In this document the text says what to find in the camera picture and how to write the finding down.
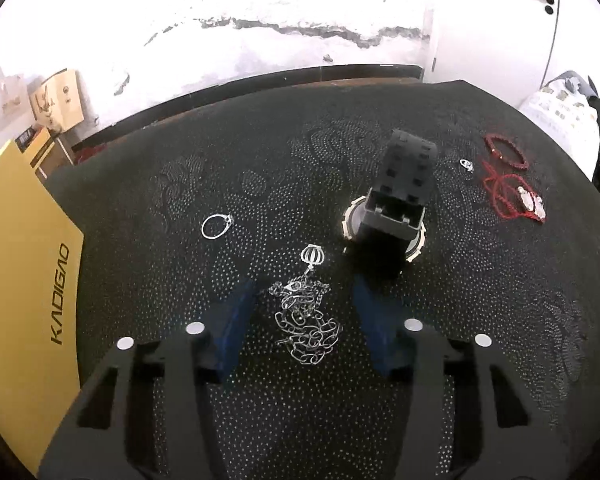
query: black baseboard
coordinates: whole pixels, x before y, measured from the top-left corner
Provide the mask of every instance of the black baseboard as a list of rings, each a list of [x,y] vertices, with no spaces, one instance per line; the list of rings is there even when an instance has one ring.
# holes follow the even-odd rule
[[[210,88],[165,101],[159,105],[147,108],[147,110],[142,110],[87,137],[76,144],[74,150],[92,148],[104,142],[111,142],[126,134],[144,128],[149,124],[193,110],[194,108],[262,90],[341,79],[409,77],[420,80],[422,79],[422,75],[423,70],[417,65],[359,64],[298,68],[296,70],[285,70],[283,72],[247,77],[222,85],[211,86]]]

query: black tablecloth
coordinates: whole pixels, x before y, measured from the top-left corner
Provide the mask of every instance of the black tablecloth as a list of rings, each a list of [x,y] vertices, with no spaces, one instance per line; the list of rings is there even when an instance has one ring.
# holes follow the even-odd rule
[[[405,391],[371,367],[340,221],[368,191],[393,128],[432,140],[440,156],[423,253],[382,294],[447,336],[496,340],[579,460],[600,435],[600,196],[529,120],[463,82],[258,92],[149,126],[51,176],[48,189],[84,232],[81,380],[117,338],[180,330],[244,277],[286,282],[304,269],[299,251],[319,244],[317,277],[331,285],[322,306],[342,323],[340,341],[319,365],[299,365],[275,346],[277,300],[261,295],[237,370],[210,392],[222,455],[235,479],[390,476]],[[544,225],[491,208],[480,163],[489,132],[528,158]],[[236,223],[205,240],[200,225],[216,212]],[[451,406],[449,393],[447,424]]]

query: red cord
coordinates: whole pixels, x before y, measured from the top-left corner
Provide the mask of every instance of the red cord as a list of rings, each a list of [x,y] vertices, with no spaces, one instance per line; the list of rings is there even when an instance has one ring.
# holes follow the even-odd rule
[[[502,155],[502,153],[500,152],[500,150],[496,148],[494,144],[496,140],[504,142],[504,144],[508,144],[509,147],[518,154],[522,162],[513,162],[512,160],[505,158],[504,155]],[[515,168],[516,170],[528,170],[529,163],[526,160],[525,155],[523,155],[523,153],[518,149],[518,147],[509,139],[507,139],[507,137],[498,134],[487,134],[484,136],[484,142],[487,143],[487,148],[490,150],[491,155],[493,155],[495,158],[499,158],[502,162],[504,162],[508,166],[511,166],[512,168]]]
[[[509,220],[524,216],[536,220],[541,224],[544,223],[545,218],[540,218],[536,213],[527,210],[520,204],[521,199],[520,193],[518,192],[518,186],[525,188],[532,196],[537,195],[524,178],[515,173],[498,174],[496,169],[486,160],[483,160],[482,164],[488,174],[482,180],[482,184],[484,189],[487,190],[488,195],[491,197],[491,206],[500,218]],[[517,181],[516,186],[512,186],[507,182],[507,180],[511,179]]]

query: damaged wall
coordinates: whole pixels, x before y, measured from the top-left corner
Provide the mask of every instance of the damaged wall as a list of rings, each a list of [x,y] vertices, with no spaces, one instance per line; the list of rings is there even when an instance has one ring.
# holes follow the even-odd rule
[[[432,0],[7,0],[0,74],[79,74],[79,139],[168,99],[325,64],[423,66]]]

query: silver chain necklace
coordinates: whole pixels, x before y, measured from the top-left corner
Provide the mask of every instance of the silver chain necklace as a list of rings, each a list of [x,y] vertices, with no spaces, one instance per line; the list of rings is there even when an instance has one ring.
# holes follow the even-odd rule
[[[318,310],[322,297],[329,291],[327,283],[312,279],[314,267],[323,263],[324,251],[317,245],[308,245],[300,259],[308,265],[304,274],[289,280],[286,285],[276,282],[269,293],[282,298],[282,310],[275,313],[276,323],[288,334],[276,341],[285,345],[291,356],[303,365],[317,365],[333,350],[342,330],[333,318],[324,319]]]

